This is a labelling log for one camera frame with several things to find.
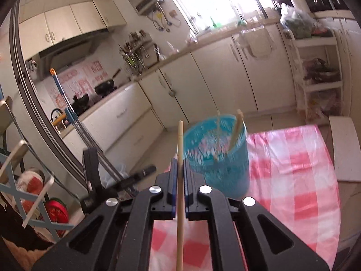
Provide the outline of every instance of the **trash bag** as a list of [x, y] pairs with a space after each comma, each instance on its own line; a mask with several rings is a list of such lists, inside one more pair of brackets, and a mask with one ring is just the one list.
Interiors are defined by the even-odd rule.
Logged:
[[308, 13], [282, 3], [280, 23], [291, 30], [296, 39], [311, 38], [315, 22]]

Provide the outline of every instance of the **range hood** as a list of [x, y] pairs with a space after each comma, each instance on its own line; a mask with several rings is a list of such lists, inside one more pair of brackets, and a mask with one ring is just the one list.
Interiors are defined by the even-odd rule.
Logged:
[[108, 36], [107, 29], [96, 30], [62, 41], [41, 51], [33, 57], [37, 63], [37, 81], [50, 76], [50, 68], [61, 72], [81, 62], [94, 53], [99, 44]]

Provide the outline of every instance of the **countertop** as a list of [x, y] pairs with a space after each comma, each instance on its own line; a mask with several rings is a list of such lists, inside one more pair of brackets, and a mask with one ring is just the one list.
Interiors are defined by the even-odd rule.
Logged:
[[[178, 58], [180, 58], [180, 57], [182, 57], [182, 56], [184, 56], [184, 55], [186, 55], [186, 54], [188, 54], [188, 53], [190, 53], [192, 51], [195, 51], [197, 49], [200, 49], [200, 48], [205, 47], [207, 45], [210, 45], [210, 44], [212, 44], [214, 42], [225, 39], [227, 37], [230, 37], [230, 36], [232, 36], [232, 35], [234, 35], [236, 33], [241, 32], [242, 30], [250, 30], [250, 29], [255, 28], [255, 27], [267, 26], [267, 25], [278, 23], [278, 22], [279, 22], [279, 17], [274, 17], [274, 18], [269, 18], [269, 19], [262, 19], [262, 20], [256, 21], [256, 22], [251, 22], [251, 23], [248, 23], [245, 26], [221, 27], [218, 30], [214, 30], [214, 31], [212, 31], [214, 33], [206, 34], [204, 36], [204, 38], [199, 39], [199, 41], [197, 43], [192, 43], [191, 45], [184, 47], [178, 53], [170, 55], [165, 60], [163, 60], [163, 61], [155, 64], [151, 68], [147, 69], [140, 76], [138, 76], [134, 81], [126, 83], [125, 85], [120, 86], [119, 88], [117, 88], [116, 91], [112, 92], [111, 94], [109, 94], [108, 96], [103, 98], [101, 101], [99, 101], [95, 105], [91, 106], [82, 115], [80, 115], [79, 120], [83, 121], [90, 114], [92, 114], [98, 108], [100, 108], [102, 105], [104, 105], [107, 101], [109, 101], [113, 97], [117, 96], [118, 93], [124, 91], [128, 86], [130, 86], [132, 84], [135, 84], [136, 82], [140, 81], [142, 78], [144, 78], [147, 75], [151, 74], [155, 70], [161, 68], [162, 66], [165, 66], [165, 65], [169, 64], [170, 62], [172, 62], [172, 61], [174, 61], [174, 60], [176, 60], [176, 59], [178, 59]], [[60, 134], [61, 138], [66, 137], [73, 129], [74, 129], [73, 125], [70, 124], [65, 130], [63, 130], [61, 132], [61, 134]]]

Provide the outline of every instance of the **pink and white tablecloth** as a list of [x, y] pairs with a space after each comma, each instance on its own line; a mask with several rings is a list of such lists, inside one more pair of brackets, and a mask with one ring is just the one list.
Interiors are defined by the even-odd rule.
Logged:
[[[250, 134], [250, 189], [279, 221], [321, 256], [332, 269], [340, 233], [335, 171], [317, 126]], [[155, 221], [150, 271], [176, 269], [176, 219]], [[184, 270], [211, 271], [205, 221], [185, 219]]]

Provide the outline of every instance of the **triangular cutout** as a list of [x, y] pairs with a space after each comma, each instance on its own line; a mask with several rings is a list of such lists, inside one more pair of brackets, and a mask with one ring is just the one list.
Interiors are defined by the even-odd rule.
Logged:
[[94, 219], [86, 229], [73, 238], [73, 240], [69, 243], [69, 247], [83, 254], [87, 254], [93, 245], [103, 219], [103, 216], [98, 216]]
[[274, 225], [266, 216], [257, 216], [263, 233], [266, 236], [271, 252], [275, 255], [292, 247], [292, 240], [286, 236], [276, 225]]

